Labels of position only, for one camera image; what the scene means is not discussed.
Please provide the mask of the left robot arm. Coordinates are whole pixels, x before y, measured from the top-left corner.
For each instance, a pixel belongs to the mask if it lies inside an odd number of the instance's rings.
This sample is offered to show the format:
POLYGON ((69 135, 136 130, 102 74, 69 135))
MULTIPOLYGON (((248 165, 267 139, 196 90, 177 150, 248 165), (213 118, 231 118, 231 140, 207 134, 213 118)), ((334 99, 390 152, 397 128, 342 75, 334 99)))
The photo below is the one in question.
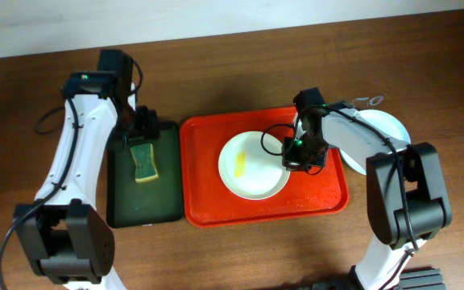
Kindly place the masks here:
POLYGON ((64 125, 33 203, 17 205, 3 238, 17 234, 38 276, 67 289, 123 289, 114 269, 114 234, 97 213, 97 181, 107 143, 160 135, 156 112, 137 106, 139 64, 103 49, 93 71, 74 72, 61 89, 64 125))

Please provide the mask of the light blue plate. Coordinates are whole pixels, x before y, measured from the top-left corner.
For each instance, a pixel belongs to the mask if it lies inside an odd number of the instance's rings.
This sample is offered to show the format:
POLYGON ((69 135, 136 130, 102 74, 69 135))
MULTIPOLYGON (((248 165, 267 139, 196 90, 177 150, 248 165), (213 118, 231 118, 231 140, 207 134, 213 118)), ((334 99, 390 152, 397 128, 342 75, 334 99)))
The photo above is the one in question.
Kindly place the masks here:
MULTIPOLYGON (((390 135, 395 139, 403 140, 407 143, 411 142, 410 135, 404 125, 389 113, 381 110, 360 110, 358 113, 364 120, 369 122, 372 126, 377 127, 385 134, 390 135)), ((346 154, 343 150, 340 150, 340 153, 343 160, 350 168, 362 175, 366 174, 366 171, 362 168, 362 166, 357 164, 348 154, 346 154)))

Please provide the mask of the green and yellow sponge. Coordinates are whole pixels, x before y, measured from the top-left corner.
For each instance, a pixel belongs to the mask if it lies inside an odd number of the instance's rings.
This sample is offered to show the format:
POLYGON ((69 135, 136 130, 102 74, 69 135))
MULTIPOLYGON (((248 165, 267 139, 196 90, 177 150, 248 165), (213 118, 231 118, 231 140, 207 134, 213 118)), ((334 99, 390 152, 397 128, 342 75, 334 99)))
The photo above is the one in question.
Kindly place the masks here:
POLYGON ((135 145, 130 149, 135 164, 135 181, 144 183, 159 177, 155 165, 154 147, 151 143, 135 145))

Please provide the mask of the dark green plastic tray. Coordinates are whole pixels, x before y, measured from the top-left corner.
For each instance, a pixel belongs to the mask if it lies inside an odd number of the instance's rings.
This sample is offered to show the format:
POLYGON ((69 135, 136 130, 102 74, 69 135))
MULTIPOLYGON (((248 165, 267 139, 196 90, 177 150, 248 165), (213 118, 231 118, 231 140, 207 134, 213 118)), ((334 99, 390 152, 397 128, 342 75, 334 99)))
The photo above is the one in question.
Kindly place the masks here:
POLYGON ((179 125, 162 122, 159 138, 115 140, 107 155, 106 222, 113 228, 174 222, 184 216, 180 162, 179 125), (131 148, 143 143, 153 147, 159 177, 146 182, 135 180, 131 148))

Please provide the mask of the red plastic tray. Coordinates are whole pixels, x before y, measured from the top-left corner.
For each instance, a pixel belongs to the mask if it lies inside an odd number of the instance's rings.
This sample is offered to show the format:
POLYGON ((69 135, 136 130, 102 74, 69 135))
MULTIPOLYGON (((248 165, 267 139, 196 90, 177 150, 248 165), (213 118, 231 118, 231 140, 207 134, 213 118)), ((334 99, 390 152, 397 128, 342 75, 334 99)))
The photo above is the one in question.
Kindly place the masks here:
POLYGON ((260 201, 233 194, 218 173, 218 156, 226 143, 245 131, 264 131, 283 139, 296 115, 291 106, 214 114, 187 119, 180 128, 185 216, 194 226, 210 228, 243 223, 338 213, 349 191, 338 150, 329 150, 325 169, 316 176, 291 173, 273 197, 260 201))

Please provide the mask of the cream white plate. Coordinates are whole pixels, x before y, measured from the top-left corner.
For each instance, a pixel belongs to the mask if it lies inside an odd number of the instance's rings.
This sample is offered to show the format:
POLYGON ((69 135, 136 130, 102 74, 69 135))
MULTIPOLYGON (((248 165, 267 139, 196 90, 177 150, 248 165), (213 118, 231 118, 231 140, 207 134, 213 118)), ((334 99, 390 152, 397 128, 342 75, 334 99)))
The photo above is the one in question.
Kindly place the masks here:
POLYGON ((282 143, 270 134, 247 131, 235 135, 222 148, 217 169, 223 184, 236 196, 258 201, 280 192, 290 171, 282 165, 282 143))

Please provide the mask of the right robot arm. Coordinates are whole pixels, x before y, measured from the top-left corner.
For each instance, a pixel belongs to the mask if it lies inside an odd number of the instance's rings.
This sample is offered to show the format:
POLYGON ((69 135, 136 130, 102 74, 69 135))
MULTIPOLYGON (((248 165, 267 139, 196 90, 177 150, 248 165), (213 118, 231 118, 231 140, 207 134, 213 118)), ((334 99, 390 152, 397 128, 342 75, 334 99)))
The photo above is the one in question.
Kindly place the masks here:
POLYGON ((327 103, 319 89, 293 99, 293 135, 282 164, 290 171, 322 170, 328 150, 343 150, 366 172, 367 216, 374 233, 348 275, 312 289, 444 289, 440 270, 406 270, 409 260, 452 222, 453 211, 436 148, 391 137, 349 103, 327 103))

